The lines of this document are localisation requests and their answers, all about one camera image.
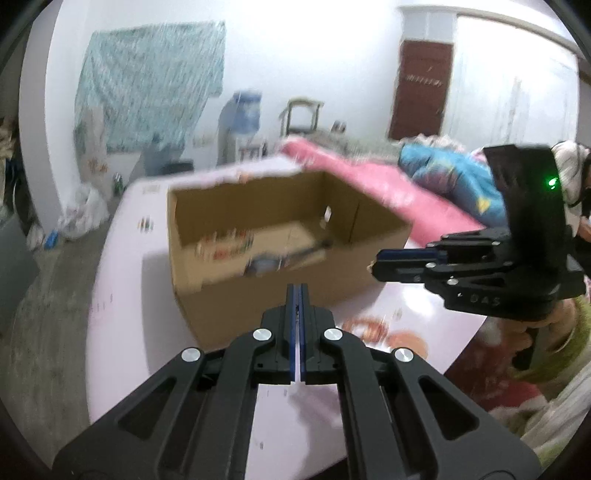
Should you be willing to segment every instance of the teal patterned curtain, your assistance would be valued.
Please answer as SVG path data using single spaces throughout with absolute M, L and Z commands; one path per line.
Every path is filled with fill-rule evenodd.
M 225 41 L 224 22 L 95 32 L 76 94 L 77 130 L 89 108 L 101 107 L 109 152 L 141 150 L 155 135 L 182 148 L 207 99 L 222 93 Z

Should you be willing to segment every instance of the blue water jug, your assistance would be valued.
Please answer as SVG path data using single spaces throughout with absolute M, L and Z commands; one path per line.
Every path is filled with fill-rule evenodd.
M 230 132 L 241 135 L 254 135 L 261 123 L 261 92 L 241 90 L 234 94 L 236 112 L 230 125 Z

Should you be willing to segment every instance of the blue object on floor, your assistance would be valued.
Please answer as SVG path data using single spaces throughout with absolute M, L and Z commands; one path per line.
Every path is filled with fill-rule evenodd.
M 45 248 L 45 250 L 51 250 L 52 248 L 54 248 L 57 245 L 57 238 L 58 233 L 55 230 L 52 231 L 49 235 L 47 235 L 43 248 Z

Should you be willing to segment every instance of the curtain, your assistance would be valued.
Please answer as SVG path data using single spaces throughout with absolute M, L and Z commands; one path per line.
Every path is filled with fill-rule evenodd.
M 108 152 L 138 151 L 154 138 L 182 149 L 207 99 L 222 93 L 225 37 L 224 22 L 95 32 L 76 95 L 77 131 L 102 108 Z
M 553 145 L 575 139 L 578 114 L 574 53 L 517 27 L 458 18 L 442 134 L 471 150 Z

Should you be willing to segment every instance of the wall outlet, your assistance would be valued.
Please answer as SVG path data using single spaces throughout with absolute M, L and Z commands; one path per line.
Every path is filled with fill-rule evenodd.
M 200 148 L 200 147 L 208 147 L 213 145 L 216 141 L 215 134 L 202 134 L 202 135 L 195 135 L 193 137 L 193 147 Z

